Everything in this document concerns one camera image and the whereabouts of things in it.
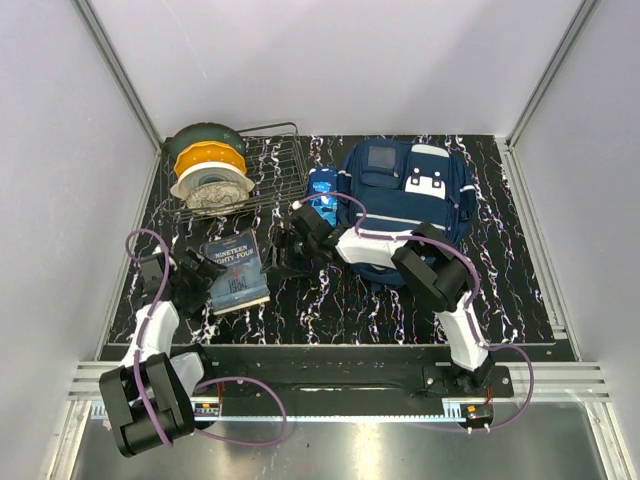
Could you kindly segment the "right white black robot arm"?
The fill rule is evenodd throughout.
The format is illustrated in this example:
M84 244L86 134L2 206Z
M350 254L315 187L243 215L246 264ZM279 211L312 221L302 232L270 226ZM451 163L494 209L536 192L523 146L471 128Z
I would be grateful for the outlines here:
M490 383L494 361L473 308L479 291L474 265L431 224L385 232L363 228L365 219L361 216L353 226L333 226L312 206L296 201L288 222L274 231L263 272L280 281L341 262L398 273L416 302L443 327L457 390L470 397L480 394Z

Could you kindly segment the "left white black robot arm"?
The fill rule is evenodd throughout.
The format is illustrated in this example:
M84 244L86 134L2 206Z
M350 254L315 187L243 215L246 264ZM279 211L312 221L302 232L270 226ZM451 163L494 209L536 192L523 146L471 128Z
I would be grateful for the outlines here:
M125 457L190 435L196 428L190 396L208 394L216 372L204 348L171 350L184 318L198 313L226 268L189 247L142 260L136 329L119 365L102 374L99 390L115 443Z

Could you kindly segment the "dark blue 1984 book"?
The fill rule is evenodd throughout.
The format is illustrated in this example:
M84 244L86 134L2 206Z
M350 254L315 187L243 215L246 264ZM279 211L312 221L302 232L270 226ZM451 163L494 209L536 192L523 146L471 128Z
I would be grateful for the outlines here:
M214 315L252 307L270 300L266 275L253 229L225 237L201 246L201 253L214 263L224 266L210 289Z

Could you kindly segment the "navy blue student backpack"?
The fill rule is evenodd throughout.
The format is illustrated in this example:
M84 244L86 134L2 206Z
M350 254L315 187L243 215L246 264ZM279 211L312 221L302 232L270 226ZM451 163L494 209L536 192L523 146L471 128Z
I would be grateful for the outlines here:
M468 235L477 211L471 170L463 157L429 144L367 139L348 151L336 189L337 221L375 233L416 230L429 223L454 245Z

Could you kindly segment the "blue pencil case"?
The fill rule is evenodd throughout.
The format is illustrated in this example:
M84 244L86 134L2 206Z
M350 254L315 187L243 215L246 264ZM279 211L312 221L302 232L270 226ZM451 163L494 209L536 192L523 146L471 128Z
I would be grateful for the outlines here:
M316 166L309 171L307 194L314 195L309 203L331 226L337 225L338 198L328 195L337 190L337 170L334 167Z

